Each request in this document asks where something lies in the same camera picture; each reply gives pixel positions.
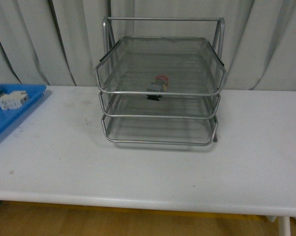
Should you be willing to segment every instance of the yellow floor strip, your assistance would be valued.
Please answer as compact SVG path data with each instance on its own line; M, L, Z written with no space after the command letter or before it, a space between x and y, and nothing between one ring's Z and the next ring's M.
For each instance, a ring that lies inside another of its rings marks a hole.
M110 212L137 213L137 214L158 214L158 215L189 216L189 217L204 217L204 218L224 218L224 219L237 219L237 220L267 221L267 218L262 215L206 213L206 212L189 212L189 211L173 211L173 210L147 210L147 209L133 209L133 208L63 205L63 204L50 204L50 203L28 203L28 202L13 202L13 201L5 201L5 203L16 204L16 205L26 205L26 206L33 206L33 207L54 207L54 208L67 208L67 209L77 209L77 210L110 211Z

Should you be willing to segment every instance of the wooden floor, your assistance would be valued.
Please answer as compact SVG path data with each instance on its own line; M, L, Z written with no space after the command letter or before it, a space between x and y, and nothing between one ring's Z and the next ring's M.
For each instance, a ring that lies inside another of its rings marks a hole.
M292 236L296 222L291 221ZM0 236L277 236L261 216L4 202Z

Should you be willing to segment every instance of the white curtain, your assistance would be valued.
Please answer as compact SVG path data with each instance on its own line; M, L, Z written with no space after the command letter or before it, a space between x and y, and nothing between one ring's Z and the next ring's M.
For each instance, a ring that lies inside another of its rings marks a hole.
M296 0L0 0L0 82L94 86L102 17L225 17L226 89L296 90ZM215 24L114 22L124 35L201 36Z

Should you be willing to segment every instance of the table leg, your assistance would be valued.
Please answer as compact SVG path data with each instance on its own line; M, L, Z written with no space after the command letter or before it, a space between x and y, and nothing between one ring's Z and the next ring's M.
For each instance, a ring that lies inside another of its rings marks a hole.
M278 224L279 224L279 236L291 236L290 217L288 216L278 217Z

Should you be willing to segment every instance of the blue plastic tray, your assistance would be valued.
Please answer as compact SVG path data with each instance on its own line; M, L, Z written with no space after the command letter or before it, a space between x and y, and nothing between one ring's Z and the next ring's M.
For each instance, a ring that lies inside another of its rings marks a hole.
M46 89L44 85L8 85L1 84L0 89L4 93L11 93L13 91L27 91L29 100L16 110L2 111L0 108L0 134L9 125L11 125L19 116L21 116L29 107L42 97L43 91Z

